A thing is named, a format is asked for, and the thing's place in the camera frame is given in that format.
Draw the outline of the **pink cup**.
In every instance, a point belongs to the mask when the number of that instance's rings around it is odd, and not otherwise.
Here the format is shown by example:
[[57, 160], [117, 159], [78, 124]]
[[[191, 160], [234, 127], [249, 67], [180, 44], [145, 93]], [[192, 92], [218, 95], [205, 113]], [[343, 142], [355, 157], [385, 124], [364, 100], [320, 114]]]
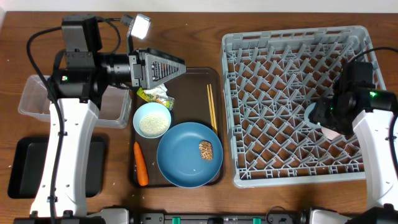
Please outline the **pink cup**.
[[324, 135], [327, 139], [329, 139], [329, 140], [331, 140], [331, 141], [341, 136], [340, 133], [337, 133], [336, 131], [333, 131], [333, 130], [331, 130], [331, 129], [321, 128], [321, 131], [322, 131], [323, 135]]

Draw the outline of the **green snack wrapper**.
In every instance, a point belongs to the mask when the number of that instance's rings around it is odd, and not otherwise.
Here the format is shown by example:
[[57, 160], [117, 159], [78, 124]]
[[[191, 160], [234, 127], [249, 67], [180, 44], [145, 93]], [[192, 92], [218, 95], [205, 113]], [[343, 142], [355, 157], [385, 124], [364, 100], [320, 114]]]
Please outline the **green snack wrapper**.
[[150, 90], [143, 90], [142, 88], [137, 90], [137, 95], [148, 103], [160, 103], [164, 105], [169, 111], [174, 107], [175, 99], [167, 94], [168, 89], [164, 84], [161, 84]]

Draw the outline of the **light blue cup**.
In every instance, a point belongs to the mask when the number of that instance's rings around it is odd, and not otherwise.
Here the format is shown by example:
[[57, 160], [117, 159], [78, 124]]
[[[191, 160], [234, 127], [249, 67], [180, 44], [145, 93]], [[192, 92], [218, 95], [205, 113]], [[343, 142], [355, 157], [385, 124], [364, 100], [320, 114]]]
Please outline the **light blue cup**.
[[316, 103], [312, 103], [312, 104], [310, 104], [310, 105], [305, 109], [305, 112], [304, 112], [304, 121], [305, 121], [305, 124], [306, 124], [307, 126], [309, 126], [310, 128], [313, 128], [313, 129], [320, 129], [321, 126], [320, 126], [319, 123], [313, 123], [313, 122], [311, 122], [310, 119], [309, 119], [309, 115], [310, 115], [310, 113], [313, 111], [315, 105], [316, 105]]

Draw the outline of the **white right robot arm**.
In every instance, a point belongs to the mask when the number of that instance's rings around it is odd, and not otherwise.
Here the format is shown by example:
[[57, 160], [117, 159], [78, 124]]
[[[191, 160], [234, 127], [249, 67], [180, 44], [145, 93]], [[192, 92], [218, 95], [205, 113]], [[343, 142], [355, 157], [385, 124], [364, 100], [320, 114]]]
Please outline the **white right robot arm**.
[[352, 135], [359, 142], [369, 209], [347, 217], [312, 208], [301, 223], [397, 223], [397, 97], [376, 89], [370, 62], [349, 62], [331, 98], [305, 110], [307, 122], [328, 139]]

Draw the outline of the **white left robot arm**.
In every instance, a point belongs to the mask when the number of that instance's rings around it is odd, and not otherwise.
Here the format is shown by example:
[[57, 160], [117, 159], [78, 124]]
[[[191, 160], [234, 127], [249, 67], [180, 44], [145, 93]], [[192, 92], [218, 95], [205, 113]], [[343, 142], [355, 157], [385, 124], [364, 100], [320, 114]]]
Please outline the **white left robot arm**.
[[185, 62], [156, 49], [135, 49], [150, 19], [123, 15], [128, 27], [125, 54], [103, 52], [98, 24], [103, 18], [79, 14], [58, 27], [65, 47], [55, 57], [50, 77], [42, 83], [50, 100], [50, 136], [44, 170], [27, 218], [18, 223], [129, 223], [125, 208], [88, 214], [86, 171], [91, 137], [108, 86], [135, 90], [157, 87], [186, 71]]

